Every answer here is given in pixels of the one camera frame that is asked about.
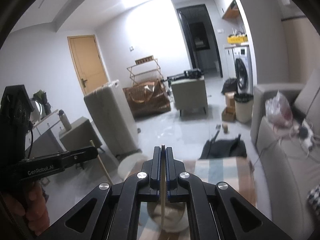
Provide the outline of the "left hand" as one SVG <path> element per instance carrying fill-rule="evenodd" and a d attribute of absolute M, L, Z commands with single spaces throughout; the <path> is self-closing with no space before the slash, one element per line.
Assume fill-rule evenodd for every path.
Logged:
<path fill-rule="evenodd" d="M 25 217 L 28 229 L 39 236 L 50 226 L 46 199 L 38 181 L 32 183 L 28 189 L 29 191 L 20 195 L 24 197 L 24 200 L 22 200 L 24 204 L 9 193 L 3 194 L 3 200 L 11 214 L 20 218 Z"/>

